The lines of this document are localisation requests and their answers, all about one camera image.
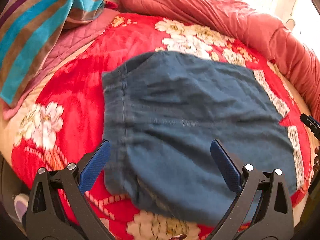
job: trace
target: striped towel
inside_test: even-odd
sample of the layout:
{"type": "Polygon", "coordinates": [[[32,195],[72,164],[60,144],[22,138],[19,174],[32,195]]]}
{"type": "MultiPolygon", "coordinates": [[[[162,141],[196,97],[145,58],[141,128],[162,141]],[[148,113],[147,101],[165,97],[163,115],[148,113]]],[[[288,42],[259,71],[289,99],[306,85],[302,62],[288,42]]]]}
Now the striped towel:
{"type": "Polygon", "coordinates": [[[0,97],[14,107],[63,29],[87,24],[104,0],[10,0],[0,15],[0,97]]]}

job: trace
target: bedspread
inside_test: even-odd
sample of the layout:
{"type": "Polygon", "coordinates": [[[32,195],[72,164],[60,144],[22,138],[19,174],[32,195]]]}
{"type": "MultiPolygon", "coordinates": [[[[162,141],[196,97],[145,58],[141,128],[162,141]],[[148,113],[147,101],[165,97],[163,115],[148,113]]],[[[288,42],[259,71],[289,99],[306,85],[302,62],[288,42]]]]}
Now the bedspread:
{"type": "Polygon", "coordinates": [[[274,61],[320,121],[320,62],[281,20],[241,0],[118,0],[130,12],[206,25],[274,61]]]}
{"type": "MultiPolygon", "coordinates": [[[[139,54],[159,50],[178,50],[255,70],[258,84],[283,117],[280,125],[287,128],[292,143],[298,189],[292,203],[296,206],[308,189],[311,151],[300,111],[283,80],[277,77],[275,66],[239,40],[208,27],[130,13],[116,16],[84,53],[60,68],[28,108],[12,150],[17,175],[31,187],[40,167],[62,169],[94,150],[103,133],[101,73],[115,70],[139,54]]],[[[61,192],[60,196],[68,217],[75,221],[65,194],[61,192]]],[[[211,231],[196,223],[139,211],[126,194],[111,195],[106,190],[103,173],[85,196],[117,239],[148,240],[156,233],[157,239],[166,240],[186,233],[188,239],[196,240],[211,231]]]]}

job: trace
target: red quilt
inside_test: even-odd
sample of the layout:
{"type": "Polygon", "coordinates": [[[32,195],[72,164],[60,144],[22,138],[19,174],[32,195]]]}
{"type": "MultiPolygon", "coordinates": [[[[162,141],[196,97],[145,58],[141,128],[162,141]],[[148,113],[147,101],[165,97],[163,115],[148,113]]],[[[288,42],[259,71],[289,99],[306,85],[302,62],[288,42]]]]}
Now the red quilt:
{"type": "MultiPolygon", "coordinates": [[[[239,40],[208,27],[130,13],[119,14],[84,53],[60,68],[30,107],[12,151],[13,168],[18,176],[31,187],[40,167],[49,171],[63,169],[67,163],[78,162],[85,153],[94,150],[103,132],[101,73],[116,69],[136,55],[163,49],[242,65],[254,71],[257,82],[284,117],[280,124],[288,127],[299,188],[292,203],[293,206],[299,203],[307,191],[311,171],[309,140],[300,122],[299,109],[275,74],[275,66],[239,40]]],[[[63,192],[60,195],[67,216],[75,222],[66,196],[63,192]]],[[[126,195],[108,193],[102,173],[85,196],[117,239],[167,240],[185,233],[188,239],[197,240],[211,231],[195,223],[137,210],[126,195]]]]}

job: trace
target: denim shorts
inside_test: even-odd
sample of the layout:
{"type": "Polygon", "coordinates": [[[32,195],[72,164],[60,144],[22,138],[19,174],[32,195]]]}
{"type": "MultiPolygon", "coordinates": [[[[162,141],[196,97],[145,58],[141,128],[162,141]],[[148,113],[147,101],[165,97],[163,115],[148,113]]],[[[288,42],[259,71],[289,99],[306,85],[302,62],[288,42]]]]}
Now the denim shorts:
{"type": "Polygon", "coordinates": [[[261,171],[280,168],[290,194],[297,190],[287,128],[252,70],[160,51],[103,73],[102,83],[111,194],[128,194],[139,209],[216,225],[235,193],[211,158],[214,139],[261,171]]]}

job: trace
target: white flower pattern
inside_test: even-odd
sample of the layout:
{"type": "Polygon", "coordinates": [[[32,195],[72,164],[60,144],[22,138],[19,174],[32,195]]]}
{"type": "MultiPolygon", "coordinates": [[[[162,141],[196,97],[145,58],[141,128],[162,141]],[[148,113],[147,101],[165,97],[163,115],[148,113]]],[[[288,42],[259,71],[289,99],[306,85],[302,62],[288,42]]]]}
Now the white flower pattern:
{"type": "Polygon", "coordinates": [[[290,89],[288,88],[287,84],[285,83],[284,78],[283,78],[277,64],[275,64],[275,63],[273,64],[269,60],[267,60],[267,64],[268,64],[268,67],[273,71],[273,73],[276,74],[281,79],[283,87],[288,92],[289,97],[291,99],[291,102],[294,105],[295,100],[294,100],[293,94],[291,93],[290,89]]]}
{"type": "Polygon", "coordinates": [[[184,24],[174,20],[163,19],[163,21],[160,21],[155,24],[155,28],[158,31],[166,32],[167,34],[170,34],[170,35],[185,34],[184,24]]]}
{"type": "Polygon", "coordinates": [[[246,67],[245,60],[240,53],[235,53],[231,49],[223,49],[222,56],[230,63],[246,67]]]}
{"type": "Polygon", "coordinates": [[[167,50],[192,54],[203,59],[211,59],[207,51],[211,51],[212,47],[192,35],[173,35],[171,38],[164,38],[162,43],[167,45],[167,50]]]}
{"type": "Polygon", "coordinates": [[[214,61],[219,61],[219,55],[214,51],[211,53],[211,59],[214,61]]]}
{"type": "Polygon", "coordinates": [[[57,135],[62,128],[63,106],[56,102],[50,102],[47,107],[34,104],[29,113],[23,118],[14,139],[14,145],[18,146],[22,138],[32,139],[36,147],[42,147],[49,151],[54,148],[57,135]]]}
{"type": "Polygon", "coordinates": [[[198,240],[200,228],[196,223],[140,211],[134,221],[128,223],[127,233],[133,235],[134,240],[168,240],[180,234],[186,234],[186,240],[198,240]]]}
{"type": "Polygon", "coordinates": [[[231,38],[231,37],[228,37],[228,36],[223,36],[225,39],[229,40],[231,43],[234,43],[235,42],[235,38],[231,38]]]}
{"type": "Polygon", "coordinates": [[[119,15],[117,15],[114,19],[113,19],[113,23],[112,23],[112,27],[118,27],[120,24],[124,23],[124,17],[120,17],[119,15]]]}
{"type": "Polygon", "coordinates": [[[227,40],[231,39],[227,36],[221,35],[220,33],[211,30],[207,26],[191,25],[188,26],[188,33],[190,35],[196,35],[199,39],[204,41],[206,44],[215,45],[217,47],[226,47],[227,40]]]}

